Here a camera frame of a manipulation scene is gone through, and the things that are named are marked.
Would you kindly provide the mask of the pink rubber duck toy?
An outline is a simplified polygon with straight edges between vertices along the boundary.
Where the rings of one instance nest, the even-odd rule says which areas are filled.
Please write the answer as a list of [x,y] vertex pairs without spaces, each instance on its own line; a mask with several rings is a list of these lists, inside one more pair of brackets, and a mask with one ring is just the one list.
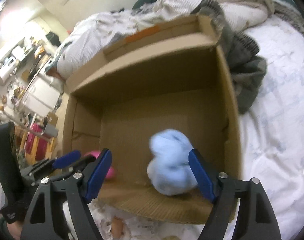
[[[96,159],[101,157],[106,152],[105,149],[98,150],[98,151],[90,151],[85,153],[85,157],[92,156]],[[100,162],[99,168],[102,170],[103,173],[105,173],[105,180],[112,180],[115,178],[116,172],[115,169],[112,167],[111,164],[111,156],[105,156],[102,158],[102,161]]]

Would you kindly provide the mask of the light blue plush toy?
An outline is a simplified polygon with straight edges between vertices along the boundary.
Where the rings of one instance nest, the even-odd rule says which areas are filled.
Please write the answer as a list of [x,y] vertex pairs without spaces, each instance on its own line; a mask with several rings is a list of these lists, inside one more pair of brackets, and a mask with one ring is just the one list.
[[175,196],[197,187],[188,161],[193,146],[183,133],[174,129],[156,133],[150,138],[149,148],[153,159],[148,164],[147,175],[156,191]]

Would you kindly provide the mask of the red and yellow rack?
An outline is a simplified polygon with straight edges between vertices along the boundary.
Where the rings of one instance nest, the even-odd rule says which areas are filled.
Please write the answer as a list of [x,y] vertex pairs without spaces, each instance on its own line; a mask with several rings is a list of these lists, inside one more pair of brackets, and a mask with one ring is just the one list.
[[19,152],[23,151],[23,156],[28,165],[33,165],[43,159],[51,158],[52,152],[56,145],[56,139],[44,135],[42,138],[34,133],[42,134],[45,126],[39,123],[32,124],[28,130],[25,126],[15,126],[15,134],[17,139],[21,139],[19,143]]

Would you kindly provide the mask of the white floral bed sheet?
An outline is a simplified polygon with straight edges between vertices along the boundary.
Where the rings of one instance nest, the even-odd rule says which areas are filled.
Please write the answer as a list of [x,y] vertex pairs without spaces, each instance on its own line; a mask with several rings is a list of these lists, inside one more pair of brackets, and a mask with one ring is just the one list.
[[267,72],[251,108],[239,113],[240,178],[258,177],[283,239],[304,225],[304,37],[276,16],[246,31]]

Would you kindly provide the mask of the open cardboard box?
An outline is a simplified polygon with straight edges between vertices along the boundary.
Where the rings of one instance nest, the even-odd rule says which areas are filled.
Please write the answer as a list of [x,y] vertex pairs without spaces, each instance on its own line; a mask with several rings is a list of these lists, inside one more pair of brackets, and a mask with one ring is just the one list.
[[175,129],[218,171],[239,178],[238,106],[220,34],[205,15],[160,23],[96,54],[66,79],[63,150],[108,148],[116,177],[98,199],[137,216],[204,224],[212,204],[193,190],[167,197],[152,186],[150,137]]

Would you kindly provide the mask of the camouflage jacket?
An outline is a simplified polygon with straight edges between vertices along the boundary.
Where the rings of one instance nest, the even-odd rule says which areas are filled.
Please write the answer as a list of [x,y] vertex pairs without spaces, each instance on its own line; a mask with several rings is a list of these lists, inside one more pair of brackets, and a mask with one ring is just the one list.
[[232,29],[217,1],[201,0],[192,14],[211,18],[230,69],[239,113],[246,113],[254,103],[267,72],[266,59],[257,55],[258,44],[243,31]]

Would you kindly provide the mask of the patterned knit blanket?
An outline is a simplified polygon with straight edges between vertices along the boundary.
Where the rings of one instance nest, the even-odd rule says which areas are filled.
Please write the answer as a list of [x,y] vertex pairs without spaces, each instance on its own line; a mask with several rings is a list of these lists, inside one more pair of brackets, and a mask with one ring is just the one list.
[[287,3],[279,3],[274,1],[275,15],[283,21],[290,24],[304,37],[304,18],[292,6]]

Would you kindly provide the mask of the checkered bear print duvet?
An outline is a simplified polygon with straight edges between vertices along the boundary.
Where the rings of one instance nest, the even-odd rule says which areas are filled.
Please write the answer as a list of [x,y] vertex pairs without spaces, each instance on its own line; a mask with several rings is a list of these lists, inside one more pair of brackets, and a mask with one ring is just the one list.
[[[236,31],[261,24],[275,12],[273,0],[214,0]],[[187,16],[201,0],[157,0],[139,9],[99,12],[79,21],[54,54],[46,74],[66,80],[100,50],[128,35]]]

